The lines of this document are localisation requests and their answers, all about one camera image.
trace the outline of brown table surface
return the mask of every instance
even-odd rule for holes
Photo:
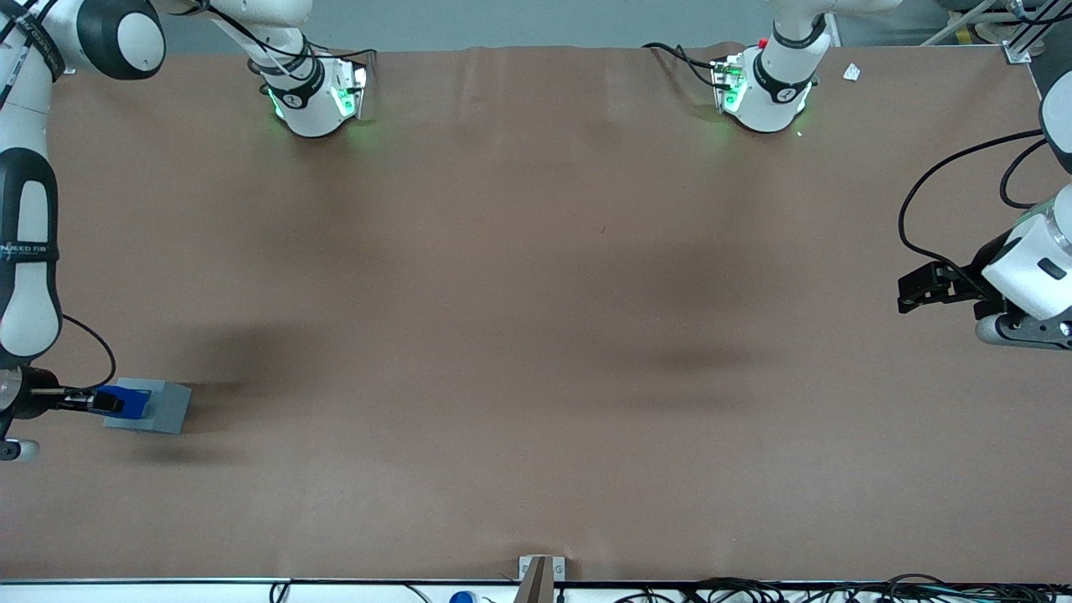
[[[704,56],[714,56],[710,50]],[[849,61],[858,83],[840,78]],[[64,309],[120,374],[198,383],[180,437],[49,413],[0,572],[1064,580],[1072,356],[895,309],[908,188],[1038,127],[996,49],[831,52],[777,135],[645,50],[383,55],[376,117],[302,141],[244,59],[64,78]],[[1023,144],[909,217],[967,261]],[[1067,181],[1038,153],[1013,193]],[[64,330],[40,366],[105,370]]]

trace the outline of blue object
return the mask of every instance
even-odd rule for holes
[[[148,394],[149,400],[145,403],[140,418],[108,416],[104,420],[105,427],[153,433],[179,433],[182,431],[182,422],[187,417],[187,409],[190,408],[191,391],[189,387],[159,379],[128,378],[121,378],[118,386],[121,389]]]
[[[145,406],[149,403],[149,392],[128,389],[126,387],[120,387],[118,385],[103,385],[98,387],[96,391],[105,394],[111,394],[122,400],[123,410],[122,412],[107,412],[103,410],[91,410],[89,412],[93,414],[103,414],[104,416],[114,416],[116,418],[142,418],[145,416]]]

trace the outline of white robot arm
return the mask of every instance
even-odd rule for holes
[[[322,54],[298,29],[312,0],[153,0],[162,12],[212,19],[250,56],[276,114],[292,132],[319,137],[356,117],[367,70]]]
[[[1048,143],[1072,174],[1072,73],[1049,89],[1039,115],[1045,139],[1021,157]],[[932,262],[902,277],[900,313],[926,304],[976,300],[976,335],[984,342],[1072,350],[1072,183],[1025,207],[1030,208],[1015,225],[983,246],[967,266]]]
[[[715,69],[719,109],[757,132],[789,126],[812,91],[812,79],[831,45],[827,13],[888,11],[900,0],[769,0],[774,28],[765,46],[728,57]]]
[[[0,369],[29,364],[60,332],[51,84],[73,68],[154,75],[165,55],[158,8],[211,18],[241,44],[296,134],[323,136],[357,115],[364,70],[310,46],[297,26],[311,0],[0,0]]]

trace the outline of metal bracket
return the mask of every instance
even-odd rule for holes
[[[1022,312],[986,318],[977,325],[980,339],[995,345],[1072,350],[1072,310],[1040,321]]]
[[[1063,15],[1072,0],[1051,0],[1031,14],[1033,20],[1047,20],[1058,15]],[[1031,62],[1031,46],[1042,40],[1047,33],[1053,31],[1054,24],[1030,25],[1024,24],[1016,29],[1012,40],[1002,42],[1001,47],[1009,64],[1024,64]]]
[[[554,570],[551,575],[554,577],[554,582],[565,582],[566,579],[566,558],[565,557],[549,557],[547,555],[525,555],[524,557],[518,557],[518,579],[525,579],[525,572],[528,571],[528,565],[532,564],[533,559],[537,557],[545,557],[551,560],[551,567]]]
[[[736,111],[741,106],[741,97],[747,89],[744,75],[744,55],[731,55],[723,60],[711,61],[711,82],[729,87],[714,88],[715,107],[721,115],[727,111]]]
[[[1001,41],[1001,52],[1006,54],[1006,62],[1009,64],[1029,64],[1031,62],[1031,54],[1027,52],[1027,47],[1015,50],[1008,40]]]

